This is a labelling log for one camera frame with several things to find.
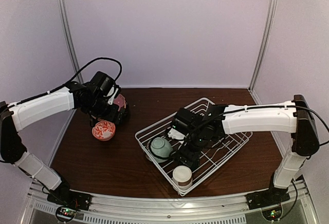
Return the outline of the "pink white floral bowl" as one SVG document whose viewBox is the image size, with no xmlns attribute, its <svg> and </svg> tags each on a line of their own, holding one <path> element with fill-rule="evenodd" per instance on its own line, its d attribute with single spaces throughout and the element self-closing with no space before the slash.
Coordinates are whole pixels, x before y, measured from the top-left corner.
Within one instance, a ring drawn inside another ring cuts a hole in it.
<svg viewBox="0 0 329 224">
<path fill-rule="evenodd" d="M 92 129 L 92 135 L 100 141 L 109 141 L 116 132 L 116 126 L 109 121 L 99 121 Z"/>
</svg>

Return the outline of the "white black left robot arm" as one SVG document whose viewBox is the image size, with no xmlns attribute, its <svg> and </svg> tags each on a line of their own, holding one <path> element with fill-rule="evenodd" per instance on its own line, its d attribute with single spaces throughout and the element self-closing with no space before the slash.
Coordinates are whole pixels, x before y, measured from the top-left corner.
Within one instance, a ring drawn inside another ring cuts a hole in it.
<svg viewBox="0 0 329 224">
<path fill-rule="evenodd" d="M 92 125 L 103 120 L 120 125 L 129 114 L 128 103 L 120 92 L 115 80 L 99 71 L 83 84 L 72 80 L 26 100 L 12 104 L 1 102 L 1 162 L 17 166 L 42 183 L 62 205 L 70 205 L 74 194 L 69 183 L 28 152 L 18 132 L 35 122 L 73 109 L 89 115 Z"/>
</svg>

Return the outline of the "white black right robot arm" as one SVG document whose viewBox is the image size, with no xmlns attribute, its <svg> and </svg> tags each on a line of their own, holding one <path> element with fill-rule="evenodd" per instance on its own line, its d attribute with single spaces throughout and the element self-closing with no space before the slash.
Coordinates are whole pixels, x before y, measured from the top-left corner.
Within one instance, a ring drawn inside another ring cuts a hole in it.
<svg viewBox="0 0 329 224">
<path fill-rule="evenodd" d="M 192 168 L 210 142 L 218 142 L 226 135 L 273 131 L 290 133 L 293 143 L 273 173 L 269 188 L 248 196 L 252 203 L 258 198 L 274 204 L 287 193 L 290 182 L 304 161 L 320 148 L 313 116 L 314 112 L 308 108 L 302 95 L 295 95 L 292 101 L 270 105 L 211 104 L 203 115 L 180 108 L 171 122 L 168 136 L 182 142 L 176 159 Z"/>
</svg>

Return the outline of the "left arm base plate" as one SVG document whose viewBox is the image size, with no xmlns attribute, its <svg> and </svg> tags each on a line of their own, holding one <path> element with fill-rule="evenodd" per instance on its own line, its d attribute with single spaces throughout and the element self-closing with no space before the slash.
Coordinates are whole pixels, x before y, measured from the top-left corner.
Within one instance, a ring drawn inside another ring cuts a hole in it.
<svg viewBox="0 0 329 224">
<path fill-rule="evenodd" d="M 84 211 L 89 210 L 91 199 L 92 196 L 90 194 L 72 191 L 68 188 L 51 190 L 47 196 L 49 202 Z"/>
</svg>

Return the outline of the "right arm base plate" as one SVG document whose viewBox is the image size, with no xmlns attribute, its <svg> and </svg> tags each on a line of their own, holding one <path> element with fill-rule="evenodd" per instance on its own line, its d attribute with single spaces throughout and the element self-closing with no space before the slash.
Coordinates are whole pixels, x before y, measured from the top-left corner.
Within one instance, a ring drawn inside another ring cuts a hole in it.
<svg viewBox="0 0 329 224">
<path fill-rule="evenodd" d="M 290 200 L 290 195 L 287 192 L 270 190 L 249 193 L 245 197 L 250 210 L 264 208 Z"/>
</svg>

